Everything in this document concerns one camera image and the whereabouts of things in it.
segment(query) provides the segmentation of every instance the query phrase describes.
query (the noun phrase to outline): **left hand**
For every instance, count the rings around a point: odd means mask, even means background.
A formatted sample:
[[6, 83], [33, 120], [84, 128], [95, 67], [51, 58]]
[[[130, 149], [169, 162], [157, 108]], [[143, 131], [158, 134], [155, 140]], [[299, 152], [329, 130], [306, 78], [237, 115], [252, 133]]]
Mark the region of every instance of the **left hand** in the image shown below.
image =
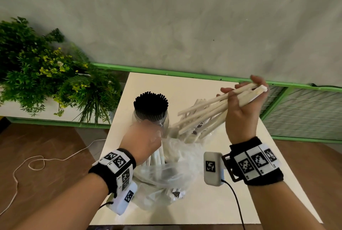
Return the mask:
[[122, 138], [119, 148], [129, 151], [138, 166], [161, 146], [161, 137], [157, 136], [157, 131], [161, 135], [160, 126], [151, 121], [135, 122]]

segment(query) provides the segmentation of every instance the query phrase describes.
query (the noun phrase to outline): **white string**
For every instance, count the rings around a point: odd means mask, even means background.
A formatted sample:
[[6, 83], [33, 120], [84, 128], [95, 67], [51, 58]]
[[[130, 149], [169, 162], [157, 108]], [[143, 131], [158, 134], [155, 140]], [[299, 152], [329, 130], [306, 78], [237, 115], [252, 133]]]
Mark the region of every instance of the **white string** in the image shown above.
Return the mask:
[[[92, 141], [92, 143], [91, 143], [90, 145], [88, 145], [87, 147], [85, 147], [85, 148], [79, 150], [78, 152], [74, 153], [73, 155], [70, 155], [68, 158], [65, 158], [65, 159], [57, 159], [57, 158], [54, 158], [54, 159], [45, 159], [42, 155], [36, 155], [36, 156], [32, 156], [32, 157], [30, 157], [30, 158], [27, 158], [25, 161], [23, 161], [23, 162], [14, 170], [14, 172], [12, 173], [13, 179], [14, 179], [14, 181], [15, 181], [15, 194], [14, 194], [14, 196], [13, 196], [11, 202], [8, 204], [8, 206], [4, 209], [4, 211], [2, 211], [2, 212], [0, 213], [0, 216], [1, 216], [3, 213], [5, 213], [5, 211], [6, 211], [7, 209], [9, 209], [9, 207], [12, 205], [12, 203], [13, 203], [15, 197], [16, 197], [17, 194], [18, 194], [18, 180], [17, 180], [17, 178], [16, 178], [16, 176], [15, 176], [15, 172], [16, 172], [16, 171], [17, 171], [17, 170], [18, 170], [18, 169], [19, 169], [27, 160], [32, 159], [32, 158], [35, 158], [35, 157], [42, 157], [41, 159], [35, 159], [35, 160], [29, 162], [29, 164], [28, 164], [28, 167], [29, 167], [31, 170], [42, 170], [42, 169], [45, 168], [45, 161], [52, 161], [52, 160], [65, 161], [65, 160], [67, 160], [67, 159], [73, 157], [75, 154], [78, 154], [79, 152], [81, 152], [81, 151], [87, 149], [87, 148], [90, 147], [94, 142], [96, 142], [96, 141], [101, 141], [101, 140], [105, 140], [105, 139], [97, 139], [97, 140], [94, 140], [94, 141]], [[32, 167], [31, 167], [31, 163], [33, 163], [33, 162], [35, 162], [35, 161], [43, 161], [43, 162], [44, 162], [43, 167], [41, 167], [41, 168], [39, 168], [39, 169], [32, 168]]]

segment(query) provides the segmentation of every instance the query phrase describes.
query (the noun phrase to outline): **white tabletop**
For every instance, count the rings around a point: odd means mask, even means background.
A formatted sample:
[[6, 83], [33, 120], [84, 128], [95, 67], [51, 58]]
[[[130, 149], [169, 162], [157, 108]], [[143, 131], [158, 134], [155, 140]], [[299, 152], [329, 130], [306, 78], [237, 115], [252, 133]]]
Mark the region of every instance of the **white tabletop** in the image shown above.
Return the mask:
[[[173, 124], [180, 119], [177, 112], [192, 106], [196, 99], [210, 99], [220, 93], [221, 87], [234, 87], [234, 85], [234, 82], [226, 81], [130, 73], [101, 155], [119, 147], [132, 121], [133, 101], [141, 93], [151, 91], [165, 95], [169, 101], [170, 124]], [[280, 168], [284, 173], [285, 182], [319, 222], [322, 222], [261, 120], [258, 123], [257, 136], [268, 144], [281, 161]], [[211, 142], [205, 146], [205, 149], [227, 154], [230, 152], [229, 145], [229, 139], [222, 125], [214, 132]], [[243, 181], [234, 183], [226, 170], [225, 179], [235, 190], [245, 224], [260, 224], [247, 186]], [[96, 213], [91, 222], [91, 225], [100, 224], [241, 224], [241, 220], [230, 188], [227, 185], [220, 187], [206, 185], [203, 175], [199, 175], [184, 199], [168, 207], [143, 211], [130, 203], [121, 216], [104, 207]]]

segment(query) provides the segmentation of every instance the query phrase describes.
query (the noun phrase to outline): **concrete wall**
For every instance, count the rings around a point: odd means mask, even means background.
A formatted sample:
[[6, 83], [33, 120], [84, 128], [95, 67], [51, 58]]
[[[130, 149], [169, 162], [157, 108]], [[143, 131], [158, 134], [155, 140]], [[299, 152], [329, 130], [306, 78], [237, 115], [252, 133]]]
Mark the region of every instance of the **concrete wall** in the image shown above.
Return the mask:
[[342, 86], [342, 0], [0, 0], [93, 61]]

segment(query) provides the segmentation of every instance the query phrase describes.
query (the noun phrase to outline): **wire mesh panel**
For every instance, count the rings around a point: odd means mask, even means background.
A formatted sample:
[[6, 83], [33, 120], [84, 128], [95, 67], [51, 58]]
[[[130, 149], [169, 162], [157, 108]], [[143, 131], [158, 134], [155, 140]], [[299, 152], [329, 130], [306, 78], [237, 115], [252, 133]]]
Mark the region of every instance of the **wire mesh panel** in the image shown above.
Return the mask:
[[272, 136], [342, 140], [342, 93], [294, 89], [263, 122]]
[[266, 108], [268, 108], [268, 106], [271, 105], [273, 100], [278, 96], [278, 94], [280, 93], [282, 89], [283, 87], [270, 86], [270, 92], [268, 94], [267, 100], [265, 101], [265, 103], [263, 104], [261, 108], [260, 114], [262, 114], [263, 111], [265, 111]]

